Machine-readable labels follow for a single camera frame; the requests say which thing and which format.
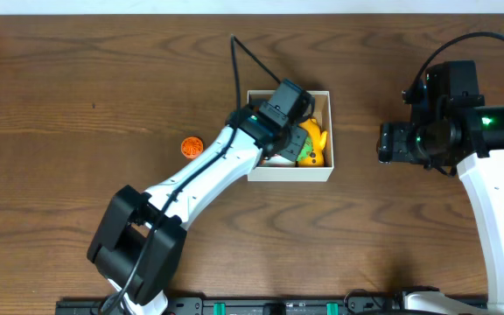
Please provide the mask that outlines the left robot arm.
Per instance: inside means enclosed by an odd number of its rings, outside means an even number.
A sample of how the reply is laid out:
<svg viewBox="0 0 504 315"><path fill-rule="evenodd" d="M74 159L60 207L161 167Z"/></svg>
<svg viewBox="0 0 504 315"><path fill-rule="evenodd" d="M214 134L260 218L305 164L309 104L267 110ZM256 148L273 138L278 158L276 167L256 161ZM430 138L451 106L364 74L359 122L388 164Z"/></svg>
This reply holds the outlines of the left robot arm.
<svg viewBox="0 0 504 315"><path fill-rule="evenodd" d="M182 170L144 192L130 185L116 192L87 250L87 259L116 288L99 312L163 313L164 290L193 221L261 160L282 151L296 159L307 136L299 125L314 109L309 92L283 80L269 99L239 104L212 144Z"/></svg>

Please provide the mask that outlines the orange lattice ball toy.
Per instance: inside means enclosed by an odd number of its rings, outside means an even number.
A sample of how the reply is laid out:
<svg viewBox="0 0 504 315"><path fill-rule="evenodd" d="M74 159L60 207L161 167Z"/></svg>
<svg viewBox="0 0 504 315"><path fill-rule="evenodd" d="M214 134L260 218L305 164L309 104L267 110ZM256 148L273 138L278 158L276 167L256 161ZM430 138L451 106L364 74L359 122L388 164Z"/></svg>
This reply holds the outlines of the orange lattice ball toy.
<svg viewBox="0 0 504 315"><path fill-rule="evenodd" d="M204 143L199 137L189 136L182 141L180 151L186 158L195 159L204 151Z"/></svg>

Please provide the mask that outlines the yellow plastic toy figure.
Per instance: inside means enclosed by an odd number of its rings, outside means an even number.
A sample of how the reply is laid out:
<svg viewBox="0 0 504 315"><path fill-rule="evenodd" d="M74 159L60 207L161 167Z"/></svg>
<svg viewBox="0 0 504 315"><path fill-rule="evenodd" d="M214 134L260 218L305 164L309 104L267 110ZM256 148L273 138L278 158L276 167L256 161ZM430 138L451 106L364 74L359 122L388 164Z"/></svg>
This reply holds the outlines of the yellow plastic toy figure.
<svg viewBox="0 0 504 315"><path fill-rule="evenodd" d="M322 130L315 118L309 118L305 122L301 122L299 126L307 131L308 136L312 140L313 151L309 158L301 162L297 161L299 167L324 167L325 156L324 149L328 138L328 132Z"/></svg>

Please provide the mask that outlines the pink white duck toy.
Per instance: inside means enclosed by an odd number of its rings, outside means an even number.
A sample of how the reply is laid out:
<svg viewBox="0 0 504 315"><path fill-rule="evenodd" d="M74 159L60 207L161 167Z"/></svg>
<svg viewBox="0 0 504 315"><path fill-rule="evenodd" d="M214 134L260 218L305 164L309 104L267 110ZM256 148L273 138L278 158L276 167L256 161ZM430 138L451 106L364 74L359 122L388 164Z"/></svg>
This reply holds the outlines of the pink white duck toy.
<svg viewBox="0 0 504 315"><path fill-rule="evenodd" d="M270 158L264 158L261 160L260 167L295 167L296 162L290 161L289 159L282 157L281 155L274 155Z"/></svg>

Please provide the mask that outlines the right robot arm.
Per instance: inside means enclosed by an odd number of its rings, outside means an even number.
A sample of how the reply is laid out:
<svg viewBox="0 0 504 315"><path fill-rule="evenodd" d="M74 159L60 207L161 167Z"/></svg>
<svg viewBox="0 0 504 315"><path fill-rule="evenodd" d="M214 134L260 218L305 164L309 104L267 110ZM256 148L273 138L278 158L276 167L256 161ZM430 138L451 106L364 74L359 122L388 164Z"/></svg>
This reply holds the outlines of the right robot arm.
<svg viewBox="0 0 504 315"><path fill-rule="evenodd" d="M432 291L405 293L404 312L504 314L504 107L488 107L470 60L425 71L405 101L407 122L385 122L378 159L458 177L470 200L486 265L485 308Z"/></svg>

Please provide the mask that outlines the green number ball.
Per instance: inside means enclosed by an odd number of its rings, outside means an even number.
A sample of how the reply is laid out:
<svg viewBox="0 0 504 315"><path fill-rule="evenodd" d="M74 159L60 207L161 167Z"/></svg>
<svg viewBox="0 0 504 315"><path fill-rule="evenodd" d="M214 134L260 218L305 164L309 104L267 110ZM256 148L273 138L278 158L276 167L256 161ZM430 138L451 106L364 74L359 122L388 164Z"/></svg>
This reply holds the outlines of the green number ball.
<svg viewBox="0 0 504 315"><path fill-rule="evenodd" d="M304 141L303 148L301 149L301 151L299 152L299 154L297 156L297 161L301 162L304 159L309 158L312 151L313 151L312 139L309 136L307 136Z"/></svg>

